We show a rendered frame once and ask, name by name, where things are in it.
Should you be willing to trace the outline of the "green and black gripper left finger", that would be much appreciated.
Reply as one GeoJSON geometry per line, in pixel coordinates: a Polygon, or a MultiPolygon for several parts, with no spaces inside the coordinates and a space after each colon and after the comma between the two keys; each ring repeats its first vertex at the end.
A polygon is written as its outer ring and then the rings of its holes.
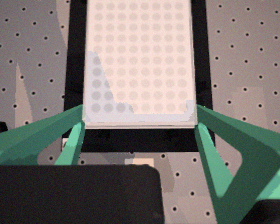
{"type": "Polygon", "coordinates": [[[71,129],[63,151],[54,165],[77,165],[85,122],[83,105],[57,115],[0,133],[0,165],[38,165],[39,153],[71,129]]]}

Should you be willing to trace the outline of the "white multi-well plate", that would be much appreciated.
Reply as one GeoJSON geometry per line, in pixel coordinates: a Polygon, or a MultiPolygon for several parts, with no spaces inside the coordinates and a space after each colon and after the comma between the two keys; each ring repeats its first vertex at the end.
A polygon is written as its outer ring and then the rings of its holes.
{"type": "Polygon", "coordinates": [[[87,0],[85,129],[195,128],[191,0],[87,0]]]}

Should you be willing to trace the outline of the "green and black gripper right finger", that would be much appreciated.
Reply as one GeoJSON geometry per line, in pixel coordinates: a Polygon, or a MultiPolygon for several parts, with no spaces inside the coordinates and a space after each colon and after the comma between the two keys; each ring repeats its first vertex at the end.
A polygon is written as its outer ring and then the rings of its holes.
{"type": "Polygon", "coordinates": [[[280,133],[196,105],[194,133],[217,224],[239,224],[256,202],[280,199],[280,133]],[[234,177],[207,128],[240,152],[234,177]]]}

